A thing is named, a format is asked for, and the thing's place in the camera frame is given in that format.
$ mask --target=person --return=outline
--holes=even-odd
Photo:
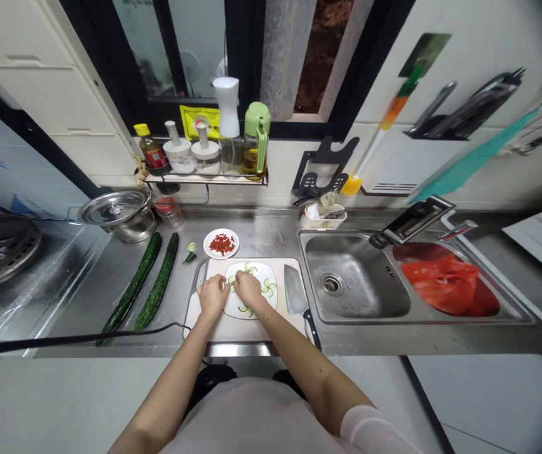
[[[197,289],[201,314],[111,454],[419,453],[355,383],[269,305],[258,279],[241,271],[235,291],[265,327],[306,400],[277,381],[233,378],[217,384],[185,414],[196,381],[209,369],[198,374],[229,295],[225,281],[217,274]]]

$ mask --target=cleaver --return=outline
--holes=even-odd
[[[299,314],[304,317],[307,336],[309,336],[309,339],[311,339],[313,344],[321,351],[320,337],[315,329],[315,323],[311,316],[311,309],[309,308],[309,301],[304,292],[301,274],[296,268],[290,265],[284,265],[284,286],[288,313]]]

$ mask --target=pink sleeve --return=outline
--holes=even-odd
[[[378,410],[357,405],[345,414],[340,438],[364,454],[420,454]]]

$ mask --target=teal towel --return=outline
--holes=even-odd
[[[510,140],[525,127],[525,125],[538,113],[539,109],[532,110],[508,128],[500,131],[483,145],[475,148],[464,158],[445,169],[437,178],[431,180],[420,193],[410,200],[414,203],[428,199],[432,195],[444,195],[454,192],[462,187],[487,161],[500,151]]]

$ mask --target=black cable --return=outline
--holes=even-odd
[[[156,334],[167,330],[172,326],[180,326],[181,328],[186,328],[191,331],[191,328],[186,325],[182,325],[178,322],[172,322],[168,325],[162,326],[161,328],[147,331],[116,331],[107,334],[83,334],[75,336],[43,337],[42,339],[9,340],[6,342],[0,342],[0,353],[14,350],[25,350],[29,348],[42,348],[66,344],[79,344],[81,342],[102,341],[105,339],[112,339],[114,337]]]

